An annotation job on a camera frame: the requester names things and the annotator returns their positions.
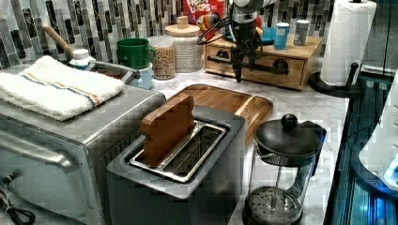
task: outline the wooden box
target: wooden box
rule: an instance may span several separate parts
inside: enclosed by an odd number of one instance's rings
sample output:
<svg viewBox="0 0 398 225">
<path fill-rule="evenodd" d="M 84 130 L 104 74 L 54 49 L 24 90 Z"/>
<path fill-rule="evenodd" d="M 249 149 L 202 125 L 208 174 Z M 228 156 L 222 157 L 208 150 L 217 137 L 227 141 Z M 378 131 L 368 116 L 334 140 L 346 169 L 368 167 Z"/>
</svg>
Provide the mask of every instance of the wooden box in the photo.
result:
<svg viewBox="0 0 398 225">
<path fill-rule="evenodd" d="M 289 72 L 287 75 L 276 75 L 271 72 L 242 69 L 242 80 L 269 83 L 282 87 L 302 90 L 309 77 L 320 70 L 318 56 L 321 48 L 321 37 L 307 37 L 306 46 L 293 45 L 293 36 L 289 36 L 285 50 L 274 50 L 273 45 L 263 46 L 264 56 L 256 59 L 255 63 L 272 67 L 278 59 L 283 59 Z M 209 56 L 222 55 L 231 59 L 231 47 L 235 46 L 232 41 L 218 39 L 205 46 L 205 71 L 235 78 L 232 65 L 209 61 Z"/>
</svg>

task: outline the toaster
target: toaster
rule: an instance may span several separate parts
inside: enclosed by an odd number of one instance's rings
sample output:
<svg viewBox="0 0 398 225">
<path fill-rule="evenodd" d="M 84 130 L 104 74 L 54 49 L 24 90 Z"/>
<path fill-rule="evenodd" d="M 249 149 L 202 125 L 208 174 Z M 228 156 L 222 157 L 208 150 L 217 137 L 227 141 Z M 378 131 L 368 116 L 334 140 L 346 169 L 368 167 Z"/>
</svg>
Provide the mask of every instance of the toaster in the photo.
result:
<svg viewBox="0 0 398 225">
<path fill-rule="evenodd" d="M 159 166 L 140 160 L 144 136 L 108 164 L 114 225 L 227 224 L 242 191 L 245 119 L 202 106 L 192 113 L 193 132 Z"/>
<path fill-rule="evenodd" d="M 98 108 L 61 122 L 0 100 L 0 178 L 13 194 L 56 214 L 111 224 L 106 166 L 164 102 L 161 93 L 124 85 Z"/>
</svg>

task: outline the backsplash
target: backsplash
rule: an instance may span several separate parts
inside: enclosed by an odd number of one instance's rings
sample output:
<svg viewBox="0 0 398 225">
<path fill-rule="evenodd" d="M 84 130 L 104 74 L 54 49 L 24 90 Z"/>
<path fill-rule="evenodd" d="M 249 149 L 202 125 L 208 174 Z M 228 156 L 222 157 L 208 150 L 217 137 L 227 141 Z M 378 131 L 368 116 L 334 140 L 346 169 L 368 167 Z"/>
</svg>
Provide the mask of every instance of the backsplash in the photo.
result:
<svg viewBox="0 0 398 225">
<path fill-rule="evenodd" d="M 261 15 L 268 26 L 290 23 L 291 33 L 296 20 L 306 19 L 311 23 L 309 35 L 323 37 L 333 2 L 280 0 L 262 9 Z M 118 40 L 162 35 L 181 14 L 182 0 L 1 0 L 0 68 L 42 55 L 66 60 L 64 50 L 44 34 L 43 24 L 50 24 L 73 49 L 85 48 L 97 60 L 117 62 Z"/>
</svg>

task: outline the french press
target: french press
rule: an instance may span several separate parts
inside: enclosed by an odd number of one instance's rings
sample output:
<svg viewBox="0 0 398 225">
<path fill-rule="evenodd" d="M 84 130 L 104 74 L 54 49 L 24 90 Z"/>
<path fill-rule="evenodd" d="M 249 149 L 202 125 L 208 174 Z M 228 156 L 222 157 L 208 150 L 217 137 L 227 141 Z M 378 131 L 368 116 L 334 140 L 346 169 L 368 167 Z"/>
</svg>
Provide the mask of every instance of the french press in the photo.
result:
<svg viewBox="0 0 398 225">
<path fill-rule="evenodd" d="M 294 114 L 265 122 L 256 129 L 249 194 L 242 217 L 246 225 L 299 223 L 326 133 L 311 121 L 298 123 Z"/>
</svg>

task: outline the wooden lid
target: wooden lid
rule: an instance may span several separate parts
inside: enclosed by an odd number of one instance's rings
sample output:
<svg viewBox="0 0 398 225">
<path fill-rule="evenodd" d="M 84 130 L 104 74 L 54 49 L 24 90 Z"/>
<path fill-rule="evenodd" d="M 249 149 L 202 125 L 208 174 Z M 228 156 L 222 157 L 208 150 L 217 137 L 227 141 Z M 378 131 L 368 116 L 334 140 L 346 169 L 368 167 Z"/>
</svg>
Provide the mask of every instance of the wooden lid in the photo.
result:
<svg viewBox="0 0 398 225">
<path fill-rule="evenodd" d="M 188 24 L 188 17 L 178 17 L 175 25 L 166 26 L 166 35 L 183 38 L 195 37 L 201 34 L 199 26 Z"/>
</svg>

